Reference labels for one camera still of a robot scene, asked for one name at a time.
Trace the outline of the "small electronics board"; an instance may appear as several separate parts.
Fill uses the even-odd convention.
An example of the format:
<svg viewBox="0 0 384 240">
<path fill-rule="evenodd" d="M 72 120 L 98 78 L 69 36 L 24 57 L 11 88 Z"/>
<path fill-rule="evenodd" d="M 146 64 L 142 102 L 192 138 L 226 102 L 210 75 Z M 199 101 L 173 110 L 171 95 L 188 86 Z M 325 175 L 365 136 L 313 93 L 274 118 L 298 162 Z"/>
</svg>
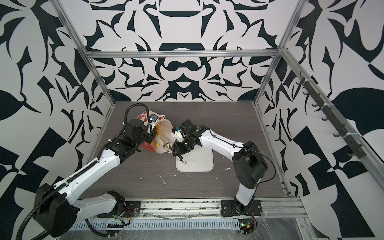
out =
<svg viewBox="0 0 384 240">
<path fill-rule="evenodd" d="M 251 234 L 257 227 L 257 221 L 255 218 L 240 219 L 239 220 L 239 231 L 243 235 Z"/>
</svg>

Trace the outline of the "aluminium cage frame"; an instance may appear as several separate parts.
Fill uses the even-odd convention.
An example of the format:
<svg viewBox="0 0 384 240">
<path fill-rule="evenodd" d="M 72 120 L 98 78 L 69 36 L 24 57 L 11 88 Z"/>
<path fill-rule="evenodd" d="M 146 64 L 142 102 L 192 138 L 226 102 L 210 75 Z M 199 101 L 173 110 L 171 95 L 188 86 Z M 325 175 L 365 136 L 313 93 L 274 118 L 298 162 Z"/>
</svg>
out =
<svg viewBox="0 0 384 240">
<path fill-rule="evenodd" d="M 76 47 L 79 48 L 80 54 L 96 77 L 98 84 L 107 94 L 108 100 L 114 105 L 115 100 L 109 92 L 105 82 L 96 69 L 92 59 L 110 59 L 110 58 L 188 58 L 188 57 L 272 57 L 273 61 L 266 73 L 265 78 L 268 80 L 272 75 L 272 71 L 276 69 L 278 61 L 284 59 L 288 66 L 294 71 L 295 75 L 300 79 L 300 73 L 307 78 L 312 79 L 310 74 L 299 64 L 293 54 L 287 49 L 289 38 L 297 26 L 302 12 L 308 1 L 298 1 L 294 8 L 292 17 L 289 20 L 287 29 L 283 34 L 283 38 L 279 46 L 275 50 L 185 50 L 185 51 L 106 51 L 92 52 L 87 51 L 83 46 L 80 35 L 76 32 L 74 24 L 71 22 L 68 13 L 60 1 L 52 1 L 53 8 L 66 30 L 69 32 Z M 367 155 L 360 159 L 365 168 L 371 174 L 372 178 L 377 182 L 380 188 L 384 187 L 384 163 L 379 155 L 369 146 L 368 142 L 360 135 L 359 140 L 363 144 L 363 149 Z"/>
</svg>

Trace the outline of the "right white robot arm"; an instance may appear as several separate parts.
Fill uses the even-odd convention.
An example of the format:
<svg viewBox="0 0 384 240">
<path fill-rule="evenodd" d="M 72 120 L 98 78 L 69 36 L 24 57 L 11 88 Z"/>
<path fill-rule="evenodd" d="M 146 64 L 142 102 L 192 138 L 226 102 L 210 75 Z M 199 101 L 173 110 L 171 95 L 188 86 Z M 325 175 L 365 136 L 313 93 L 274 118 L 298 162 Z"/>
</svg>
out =
<svg viewBox="0 0 384 240">
<path fill-rule="evenodd" d="M 240 183 L 234 198 L 237 213 L 243 214 L 254 200 L 258 185 L 268 170 L 265 156 L 251 141 L 236 142 L 225 138 L 206 126 L 196 126 L 190 120 L 172 129 L 176 138 L 172 145 L 172 154 L 179 161 L 183 155 L 195 149 L 195 146 L 211 149 L 229 159 L 234 166 L 236 177 Z"/>
</svg>

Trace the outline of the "white rectangular tray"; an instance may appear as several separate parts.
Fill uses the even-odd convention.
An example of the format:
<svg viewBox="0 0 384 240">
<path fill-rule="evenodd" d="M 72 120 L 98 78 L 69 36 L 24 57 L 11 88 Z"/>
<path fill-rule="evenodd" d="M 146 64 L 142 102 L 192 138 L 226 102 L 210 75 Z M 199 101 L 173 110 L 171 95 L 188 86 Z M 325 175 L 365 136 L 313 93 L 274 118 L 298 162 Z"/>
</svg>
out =
<svg viewBox="0 0 384 240">
<path fill-rule="evenodd" d="M 177 160 L 176 169 L 182 173 L 210 172 L 214 168 L 213 151 L 199 145 L 189 153 L 182 155 L 183 161 Z"/>
</svg>

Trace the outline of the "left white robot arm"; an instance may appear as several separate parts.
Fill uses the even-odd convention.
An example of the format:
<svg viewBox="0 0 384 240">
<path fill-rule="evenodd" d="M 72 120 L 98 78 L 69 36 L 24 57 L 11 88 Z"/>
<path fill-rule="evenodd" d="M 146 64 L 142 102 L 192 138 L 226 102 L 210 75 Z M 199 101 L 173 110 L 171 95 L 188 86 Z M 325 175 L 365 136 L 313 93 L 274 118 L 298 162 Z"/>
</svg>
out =
<svg viewBox="0 0 384 240">
<path fill-rule="evenodd" d="M 59 237 L 79 221 L 89 222 L 97 215 L 120 217 L 124 214 L 125 198 L 115 191 L 94 198 L 80 200 L 80 196 L 110 170 L 122 164 L 138 151 L 143 143 L 151 143 L 156 136 L 156 120 L 144 123 L 140 119 L 127 122 L 117 137 L 108 141 L 98 156 L 80 170 L 54 185 L 44 184 L 36 192 L 33 210 L 24 220 L 34 219 L 44 233 L 36 238 Z"/>
</svg>

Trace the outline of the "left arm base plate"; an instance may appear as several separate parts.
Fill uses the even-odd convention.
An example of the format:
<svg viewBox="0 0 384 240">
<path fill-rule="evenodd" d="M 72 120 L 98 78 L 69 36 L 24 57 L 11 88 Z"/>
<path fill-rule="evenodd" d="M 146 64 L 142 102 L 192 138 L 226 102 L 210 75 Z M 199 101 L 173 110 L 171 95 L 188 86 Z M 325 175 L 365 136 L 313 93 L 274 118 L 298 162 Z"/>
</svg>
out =
<svg viewBox="0 0 384 240">
<path fill-rule="evenodd" d="M 112 212 L 107 214 L 99 214 L 98 218 L 112 218 L 119 216 L 120 218 L 136 217 L 141 211 L 141 201 L 125 201 L 117 203 Z"/>
</svg>

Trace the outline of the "red white paper bag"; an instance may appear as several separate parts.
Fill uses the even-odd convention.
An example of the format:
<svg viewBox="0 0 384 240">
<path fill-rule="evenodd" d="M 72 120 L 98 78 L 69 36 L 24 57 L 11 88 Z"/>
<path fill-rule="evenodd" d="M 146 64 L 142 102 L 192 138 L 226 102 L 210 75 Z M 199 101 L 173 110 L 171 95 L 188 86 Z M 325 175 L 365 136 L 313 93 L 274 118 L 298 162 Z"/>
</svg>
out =
<svg viewBox="0 0 384 240">
<path fill-rule="evenodd" d="M 143 143 L 141 146 L 144 149 L 147 149 L 149 151 L 155 152 L 157 154 L 163 154 L 163 153 L 168 153 L 167 150 L 164 148 L 165 144 L 171 143 L 173 144 L 175 142 L 175 138 L 172 135 L 172 129 L 173 125 L 172 123 L 165 117 L 165 115 L 159 115 L 153 111 L 150 111 L 151 114 L 156 114 L 159 116 L 159 119 L 157 120 L 156 123 L 151 123 L 152 127 L 155 129 L 155 125 L 161 123 L 162 125 L 162 130 L 163 130 L 163 136 L 167 139 L 165 142 L 162 142 L 158 137 L 157 137 L 157 132 L 154 140 L 152 141 L 151 144 L 148 143 Z"/>
</svg>

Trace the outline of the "grey wall hook rack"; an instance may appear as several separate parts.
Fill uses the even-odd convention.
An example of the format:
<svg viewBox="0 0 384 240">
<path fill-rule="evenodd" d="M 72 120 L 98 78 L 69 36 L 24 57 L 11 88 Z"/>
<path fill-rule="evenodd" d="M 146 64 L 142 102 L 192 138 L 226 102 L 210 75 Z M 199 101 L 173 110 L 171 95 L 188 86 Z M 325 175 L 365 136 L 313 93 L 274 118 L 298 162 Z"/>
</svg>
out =
<svg viewBox="0 0 384 240">
<path fill-rule="evenodd" d="M 348 153 L 349 157 L 357 157 L 359 159 L 365 157 L 367 153 L 363 149 L 363 144 L 359 140 L 360 134 L 353 130 L 347 123 L 347 120 L 342 116 L 340 111 L 336 108 L 335 104 L 331 103 L 329 98 L 324 92 L 318 87 L 313 79 L 305 78 L 300 73 L 300 81 L 297 83 L 302 85 L 306 92 L 304 95 L 311 96 L 315 103 L 312 105 L 314 108 L 318 108 L 322 111 L 325 117 L 322 119 L 324 122 L 329 121 L 336 129 L 336 133 L 333 134 L 335 138 L 341 137 L 352 153 Z"/>
</svg>

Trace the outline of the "yellow fake bread roll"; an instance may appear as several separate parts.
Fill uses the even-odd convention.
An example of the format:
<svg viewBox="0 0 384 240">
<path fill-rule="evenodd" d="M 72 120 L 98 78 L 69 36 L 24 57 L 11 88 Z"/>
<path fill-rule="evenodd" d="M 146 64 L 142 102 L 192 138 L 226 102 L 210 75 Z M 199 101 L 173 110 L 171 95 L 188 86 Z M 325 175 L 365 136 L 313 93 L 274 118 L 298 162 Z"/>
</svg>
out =
<svg viewBox="0 0 384 240">
<path fill-rule="evenodd" d="M 157 137 L 162 141 L 165 142 L 167 139 L 163 136 L 163 130 L 161 123 L 155 125 L 155 131 L 157 132 Z"/>
</svg>

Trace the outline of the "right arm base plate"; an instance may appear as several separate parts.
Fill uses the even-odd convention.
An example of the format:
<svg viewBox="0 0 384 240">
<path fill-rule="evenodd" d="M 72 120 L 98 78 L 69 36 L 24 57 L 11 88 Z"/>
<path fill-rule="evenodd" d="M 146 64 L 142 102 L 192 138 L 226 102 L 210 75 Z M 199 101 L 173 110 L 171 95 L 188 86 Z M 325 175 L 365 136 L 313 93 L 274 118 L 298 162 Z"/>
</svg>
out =
<svg viewBox="0 0 384 240">
<path fill-rule="evenodd" d="M 263 211 L 261 202 L 253 199 L 246 206 L 242 205 L 238 200 L 221 200 L 221 215 L 223 217 L 235 216 L 261 216 Z"/>
</svg>

